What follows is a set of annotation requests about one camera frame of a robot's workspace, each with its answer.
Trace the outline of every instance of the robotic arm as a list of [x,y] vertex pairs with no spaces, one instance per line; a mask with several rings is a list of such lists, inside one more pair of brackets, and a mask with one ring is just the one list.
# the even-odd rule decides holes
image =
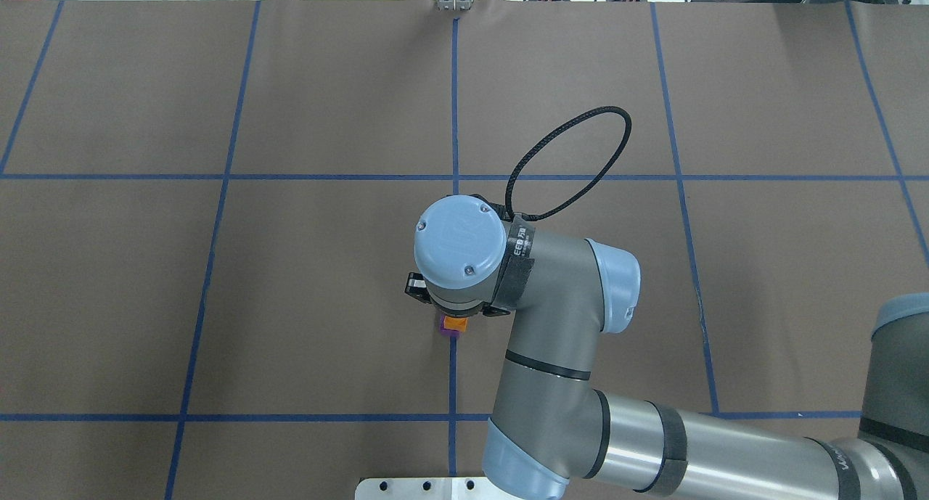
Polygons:
[[513,496],[558,500],[583,477],[702,500],[929,498],[929,294],[882,308],[860,438],[823,443],[592,390],[598,337],[638,301],[628,252],[454,195],[422,214],[414,256],[409,295],[454,317],[515,313],[483,460]]

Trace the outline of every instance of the light blue joint cap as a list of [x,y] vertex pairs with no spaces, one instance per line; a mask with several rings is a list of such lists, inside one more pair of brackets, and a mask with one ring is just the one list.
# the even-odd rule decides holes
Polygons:
[[497,212],[468,195],[433,202],[415,230],[416,266],[429,282],[449,290],[469,288],[490,277],[507,249],[507,230]]
[[642,271],[636,256],[613,246],[587,239],[597,258],[603,286],[603,332],[622,332],[633,319],[642,286]]
[[929,313],[929,294],[900,295],[885,302],[877,313],[877,324],[872,331],[872,338],[877,330],[887,324],[911,315]]
[[564,496],[568,481],[539,464],[494,421],[487,421],[487,445],[484,446],[484,474],[495,486],[523,500],[558,500]]

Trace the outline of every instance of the orange block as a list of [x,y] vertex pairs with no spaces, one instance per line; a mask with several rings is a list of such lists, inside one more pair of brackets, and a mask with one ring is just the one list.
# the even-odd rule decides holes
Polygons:
[[443,316],[442,327],[447,330],[454,330],[456,332],[465,332],[465,330],[467,330],[467,318],[455,319],[454,317]]

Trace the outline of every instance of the grid line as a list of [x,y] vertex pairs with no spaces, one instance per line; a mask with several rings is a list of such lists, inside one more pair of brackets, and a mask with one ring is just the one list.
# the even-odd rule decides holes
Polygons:
[[193,375],[197,367],[197,352],[200,349],[200,335],[203,331],[203,318],[206,315],[206,296],[210,289],[213,275],[213,262],[216,259],[216,240],[219,237],[219,225],[223,219],[223,209],[226,206],[226,193],[229,192],[229,173],[232,172],[232,160],[235,157],[236,140],[239,136],[239,121],[242,117],[242,104],[245,103],[245,87],[248,84],[248,71],[252,62],[252,49],[255,46],[255,33],[258,31],[258,14],[261,12],[261,1],[255,1],[255,11],[252,14],[252,30],[248,36],[248,46],[245,50],[245,64],[242,66],[242,81],[239,84],[239,97],[236,101],[235,116],[232,120],[232,132],[229,135],[229,151],[226,153],[226,170],[223,172],[223,184],[219,189],[219,202],[216,205],[216,219],[213,220],[213,236],[210,239],[210,252],[206,259],[206,271],[203,274],[203,286],[200,290],[200,305],[197,309],[197,322],[193,330],[193,341],[190,344],[190,359],[187,366],[187,377],[184,381],[184,394],[181,398],[180,415],[177,419],[175,444],[171,454],[171,466],[168,468],[168,478],[165,484],[165,500],[173,496],[173,484],[177,476],[177,464],[180,461],[181,445],[184,441],[184,427],[187,421],[187,411],[190,405],[190,391],[193,388]]
[[[777,420],[815,418],[859,418],[861,411],[706,411],[703,414],[725,420]],[[170,422],[180,420],[180,414],[113,414],[113,413],[6,413],[0,422]],[[387,414],[188,414],[185,422],[198,423],[302,423],[336,424],[366,422],[487,422],[490,413],[387,413]]]
[[[451,42],[451,153],[452,169],[451,175],[399,175],[399,173],[383,173],[382,175],[367,175],[367,173],[319,173],[319,175],[301,175],[301,173],[232,173],[232,159],[235,150],[235,140],[238,133],[239,121],[242,113],[242,103],[245,99],[245,86],[247,81],[249,63],[253,50],[253,41],[255,40],[256,27],[258,27],[258,12],[260,2],[255,3],[253,12],[252,30],[249,36],[248,49],[246,51],[245,66],[243,66],[242,82],[240,86],[239,99],[236,106],[236,113],[233,120],[232,135],[230,136],[229,152],[226,156],[226,169],[223,173],[4,173],[7,162],[12,152],[17,131],[19,131],[21,120],[25,115],[27,106],[32,96],[34,84],[36,84],[38,74],[42,69],[44,58],[55,33],[57,22],[63,8],[63,1],[59,1],[49,26],[49,32],[44,39],[42,51],[36,61],[32,77],[20,104],[19,112],[13,124],[13,129],[7,140],[4,155],[0,159],[0,180],[222,180],[223,185],[220,190],[218,211],[216,211],[215,223],[213,223],[213,236],[211,239],[210,252],[207,260],[205,281],[203,282],[202,295],[200,296],[200,307],[198,308],[197,325],[195,326],[195,338],[192,342],[192,353],[190,354],[188,374],[185,380],[184,396],[179,414],[2,414],[0,413],[0,422],[171,422],[177,424],[177,434],[175,449],[172,453],[172,462],[169,470],[168,483],[166,484],[165,497],[171,498],[173,494],[173,480],[176,477],[176,468],[179,464],[179,454],[183,440],[184,425],[187,422],[213,423],[213,422],[306,422],[306,423],[337,423],[337,422],[447,422],[449,425],[449,471],[450,475],[456,473],[456,423],[457,422],[478,422],[486,421],[490,414],[459,414],[457,413],[457,341],[451,338],[450,341],[450,358],[449,358],[449,412],[448,414],[188,414],[189,395],[192,389],[193,374],[195,374],[196,355],[199,348],[200,333],[202,332],[203,314],[205,314],[206,294],[210,284],[212,273],[213,259],[215,258],[216,239],[218,239],[218,228],[222,219],[223,208],[225,205],[225,196],[228,192],[229,182],[232,180],[441,180],[451,181],[452,192],[459,192],[460,180],[507,180],[508,175],[462,175],[459,170],[458,162],[458,23],[459,18],[452,20],[452,42]],[[865,58],[862,53],[862,45],[857,34],[856,24],[850,4],[846,2],[846,13],[852,30],[853,40],[855,41],[857,57],[862,67],[863,77],[868,88],[870,99],[874,105],[876,116],[882,129],[883,137],[887,145],[888,152],[895,167],[895,176],[764,176],[764,175],[686,175],[682,172],[680,158],[677,149],[676,132],[674,132],[674,121],[671,117],[670,94],[667,86],[666,73],[663,61],[663,51],[660,46],[660,30],[657,17],[657,11],[654,4],[650,5],[651,16],[654,30],[656,53],[658,57],[659,73],[661,88],[663,88],[665,113],[667,117],[669,139],[671,140],[671,154],[674,157],[673,175],[608,175],[604,177],[607,181],[638,181],[638,180],[659,180],[675,181],[678,186],[678,195],[680,199],[682,219],[684,225],[684,235],[687,238],[687,249],[690,259],[693,282],[697,292],[697,304],[700,307],[700,326],[703,331],[704,341],[704,358],[707,369],[707,378],[710,387],[711,405],[713,411],[710,411],[712,417],[730,419],[730,420],[764,420],[764,419],[806,419],[806,418],[857,418],[860,417],[860,411],[719,411],[718,400],[716,397],[716,381],[713,377],[713,362],[711,361],[709,335],[706,329],[706,320],[703,312],[703,298],[700,294],[700,277],[697,272],[696,255],[690,234],[689,218],[687,213],[686,197],[684,196],[684,181],[706,180],[706,181],[836,181],[836,182],[899,182],[904,199],[908,206],[910,218],[916,228],[917,236],[922,246],[923,255],[927,265],[929,265],[929,249],[927,249],[925,236],[922,234],[919,220],[916,216],[915,209],[910,198],[907,188],[907,181],[929,181],[929,176],[905,176],[899,165],[896,151],[893,148],[893,142],[889,135],[883,111],[880,109],[880,103],[874,92],[872,81],[870,80],[869,71]],[[590,180],[593,176],[587,175],[523,175],[520,180],[531,181],[570,181],[570,180]]]
[[713,372],[713,354],[710,351],[710,334],[706,328],[706,312],[703,308],[703,292],[700,291],[700,272],[697,270],[697,255],[694,252],[693,235],[690,232],[690,215],[687,212],[687,193],[684,192],[684,176],[681,171],[681,158],[677,149],[677,135],[674,132],[674,117],[671,115],[671,95],[668,92],[668,78],[664,70],[664,56],[661,51],[661,34],[658,26],[658,11],[655,4],[650,4],[651,25],[655,34],[655,53],[658,58],[658,73],[661,79],[661,94],[664,97],[664,115],[668,120],[668,137],[671,141],[671,156],[674,159],[674,175],[677,181],[677,198],[681,206],[681,220],[684,224],[684,238],[687,241],[687,256],[690,259],[690,276],[697,295],[697,308],[700,309],[700,331],[703,333],[703,363],[706,367],[707,386],[710,391],[710,407],[713,413],[719,413],[719,398],[716,394],[716,375]]
[[[0,180],[222,180],[223,173],[0,173]],[[230,173],[229,180],[337,180],[337,181],[505,181],[508,173]],[[521,173],[520,181],[589,181],[587,173]],[[605,181],[676,181],[671,173],[619,173],[604,176]],[[822,176],[822,175],[717,175],[681,173],[684,181],[746,182],[899,182],[901,176]],[[929,176],[902,176],[906,181],[929,181]]]
[[[458,195],[458,21],[451,21],[451,194]],[[458,339],[449,338],[449,476],[458,475]]]
[[39,71],[42,70],[42,63],[46,60],[46,54],[49,53],[52,36],[55,35],[55,27],[57,27],[57,21],[59,21],[61,17],[61,9],[63,7],[64,1],[59,1],[55,8],[55,15],[52,17],[52,22],[49,25],[49,33],[46,34],[46,40],[42,43],[42,51],[39,52],[39,57],[36,60],[36,67],[33,68],[33,75],[29,78],[29,84],[26,86],[26,93],[22,96],[20,111],[17,111],[16,119],[13,120],[13,129],[9,132],[7,147],[4,149],[3,158],[0,158],[0,173],[3,173],[3,170],[7,168],[7,161],[9,160],[10,153],[13,153],[13,144],[16,142],[17,133],[20,132],[20,123],[22,123],[22,118],[26,114],[26,107],[29,106],[29,99],[33,96],[33,88],[36,87],[36,80],[39,78]]
[[880,101],[877,99],[877,93],[874,92],[874,86],[872,80],[870,80],[868,63],[865,62],[865,54],[862,51],[862,41],[859,40],[859,29],[855,24],[855,15],[852,12],[852,4],[850,1],[846,1],[846,14],[848,17],[848,26],[852,30],[852,40],[855,41],[855,52],[857,56],[859,56],[859,64],[862,65],[862,76],[865,80],[865,86],[868,87],[868,94],[872,100],[874,112],[880,124],[880,133],[883,134],[883,141],[885,141],[887,145],[887,153],[890,154],[893,169],[896,171],[896,179],[900,183],[900,192],[903,193],[903,200],[905,200],[907,204],[909,219],[912,220],[913,228],[916,228],[916,238],[920,243],[920,248],[922,248],[922,258],[925,260],[926,266],[929,266],[929,246],[926,245],[926,238],[922,235],[922,226],[920,225],[919,216],[916,216],[916,208],[913,206],[913,200],[909,196],[906,177],[903,176],[903,169],[900,167],[900,160],[897,158],[896,150],[893,148],[893,140],[890,139],[890,131],[887,129],[887,123],[883,117],[883,110],[880,109]]

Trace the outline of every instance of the black label band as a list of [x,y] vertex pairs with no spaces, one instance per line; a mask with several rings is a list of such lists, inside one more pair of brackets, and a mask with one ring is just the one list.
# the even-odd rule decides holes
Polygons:
[[866,440],[866,442],[872,444],[874,449],[878,450],[880,454],[887,459],[890,467],[893,468],[893,473],[896,473],[896,479],[900,481],[900,489],[903,490],[903,500],[919,500],[916,497],[916,484],[913,483],[913,477],[909,476],[907,467],[903,465],[903,462],[900,462],[900,459],[893,454],[893,451],[890,451],[879,443],[873,443],[870,440]]
[[822,440],[816,440],[816,438],[809,438],[809,440],[819,444],[832,458],[832,464],[835,466],[835,473],[839,479],[838,500],[862,500],[862,482],[859,480],[859,473],[855,470],[855,464],[852,463],[852,459],[848,457],[848,454],[830,443],[824,443]]
[[681,485],[687,472],[687,430],[684,420],[675,408],[648,402],[658,410],[661,427],[664,429],[664,451],[658,474],[651,484],[636,493],[648,493],[651,496],[671,496]]
[[497,288],[494,289],[494,301],[491,302],[492,307],[505,309],[505,311],[514,311],[517,308],[517,302],[520,301],[525,291],[525,283],[535,263],[535,259],[529,256],[534,239],[534,226],[525,222],[517,213],[507,236],[507,251],[500,265]]
[[601,391],[594,390],[597,398],[600,398],[600,414],[603,415],[603,425],[600,431],[600,450],[597,451],[597,460],[594,460],[594,466],[590,468],[585,479],[591,479],[600,473],[603,462],[607,459],[607,450],[610,449],[610,404],[607,402],[607,396]]
[[536,371],[557,375],[557,377],[573,378],[574,380],[590,380],[590,371],[572,370],[571,368],[548,364],[548,362],[537,361],[534,358],[525,357],[514,351],[509,351],[509,349],[507,349],[507,360]]
[[877,438],[883,438],[883,440],[892,441],[892,443],[905,445],[909,447],[909,449],[929,453],[929,437],[913,431],[904,430],[902,427],[891,426],[890,424],[862,417],[862,420],[859,422],[859,431],[868,433]]

